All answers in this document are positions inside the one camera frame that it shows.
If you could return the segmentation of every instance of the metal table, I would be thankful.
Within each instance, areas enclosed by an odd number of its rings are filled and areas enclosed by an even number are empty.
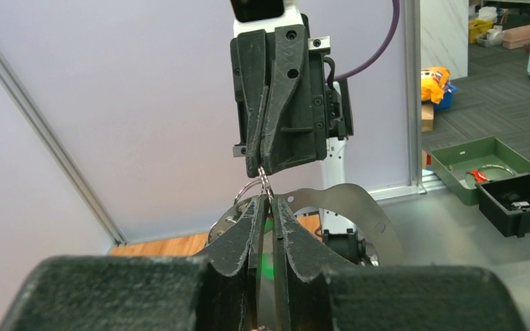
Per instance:
[[[530,233],[505,238],[447,189],[381,202],[401,241],[407,265],[475,265],[508,287],[530,329]]]

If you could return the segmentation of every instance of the orange plastic bag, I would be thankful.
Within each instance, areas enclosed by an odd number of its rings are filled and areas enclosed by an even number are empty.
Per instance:
[[[422,101],[440,103],[444,98],[444,86],[450,79],[450,70],[433,67],[422,70]]]

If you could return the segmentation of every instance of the white panel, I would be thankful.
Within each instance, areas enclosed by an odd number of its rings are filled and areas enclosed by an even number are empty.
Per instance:
[[[372,55],[391,2],[302,1],[331,35],[339,72]],[[0,51],[128,239],[207,230],[246,183],[228,1],[0,0]],[[351,82],[347,180],[409,182],[404,31]],[[272,178],[278,192],[320,186],[320,165]]]
[[[110,237],[0,85],[0,320],[41,260],[105,254]]]
[[[421,0],[422,68],[468,76],[468,0]]]

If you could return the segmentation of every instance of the marble wall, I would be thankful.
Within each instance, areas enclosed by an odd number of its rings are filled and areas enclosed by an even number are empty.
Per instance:
[[[468,76],[469,0],[420,0],[422,68],[444,66]]]

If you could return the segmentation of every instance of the black plastic box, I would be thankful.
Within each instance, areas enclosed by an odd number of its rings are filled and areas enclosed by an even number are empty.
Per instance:
[[[504,236],[523,237],[530,233],[530,172],[477,187],[480,211]]]

